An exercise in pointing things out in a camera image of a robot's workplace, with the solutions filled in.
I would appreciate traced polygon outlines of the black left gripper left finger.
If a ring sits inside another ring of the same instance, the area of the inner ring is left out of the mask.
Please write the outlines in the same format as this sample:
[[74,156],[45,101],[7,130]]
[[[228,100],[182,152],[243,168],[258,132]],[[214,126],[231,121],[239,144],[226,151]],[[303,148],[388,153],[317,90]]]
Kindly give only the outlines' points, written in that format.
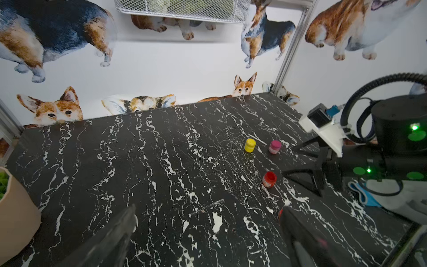
[[97,234],[60,261],[58,267],[122,267],[136,228],[136,207],[131,205],[110,220]]

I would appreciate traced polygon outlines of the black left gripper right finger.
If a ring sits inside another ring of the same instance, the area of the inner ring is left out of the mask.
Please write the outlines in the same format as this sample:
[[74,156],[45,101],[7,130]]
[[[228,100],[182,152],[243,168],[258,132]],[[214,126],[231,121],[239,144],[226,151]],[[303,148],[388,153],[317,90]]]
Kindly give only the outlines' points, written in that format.
[[312,234],[292,213],[291,208],[283,207],[279,211],[278,220],[293,267],[337,266],[328,242]]

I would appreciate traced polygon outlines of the magenta paint jar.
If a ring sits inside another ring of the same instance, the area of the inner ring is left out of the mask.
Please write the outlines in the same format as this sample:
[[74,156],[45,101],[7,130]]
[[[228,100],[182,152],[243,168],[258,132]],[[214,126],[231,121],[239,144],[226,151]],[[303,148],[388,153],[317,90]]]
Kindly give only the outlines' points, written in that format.
[[276,155],[279,153],[281,147],[282,147],[282,143],[280,141],[272,140],[269,146],[269,153]]

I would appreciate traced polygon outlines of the red paint jar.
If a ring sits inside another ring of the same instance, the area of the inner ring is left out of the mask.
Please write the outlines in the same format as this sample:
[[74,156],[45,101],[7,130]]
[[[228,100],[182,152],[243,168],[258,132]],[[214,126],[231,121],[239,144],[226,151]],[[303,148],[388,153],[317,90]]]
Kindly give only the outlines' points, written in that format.
[[266,188],[272,188],[276,184],[277,179],[277,175],[274,172],[268,171],[262,178],[262,184]]

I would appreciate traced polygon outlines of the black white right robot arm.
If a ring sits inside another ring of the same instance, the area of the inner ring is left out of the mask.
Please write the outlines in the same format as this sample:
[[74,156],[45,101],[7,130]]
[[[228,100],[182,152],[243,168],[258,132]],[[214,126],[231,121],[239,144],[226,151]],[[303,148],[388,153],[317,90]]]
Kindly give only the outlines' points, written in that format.
[[356,128],[348,118],[368,92],[393,82],[427,84],[420,73],[397,73],[371,81],[343,106],[319,104],[299,123],[316,136],[295,147],[295,152],[315,159],[311,164],[284,170],[283,177],[322,195],[326,183],[336,190],[344,178],[365,181],[394,180],[402,191],[404,181],[427,179],[427,96],[402,95],[373,101],[360,115]]

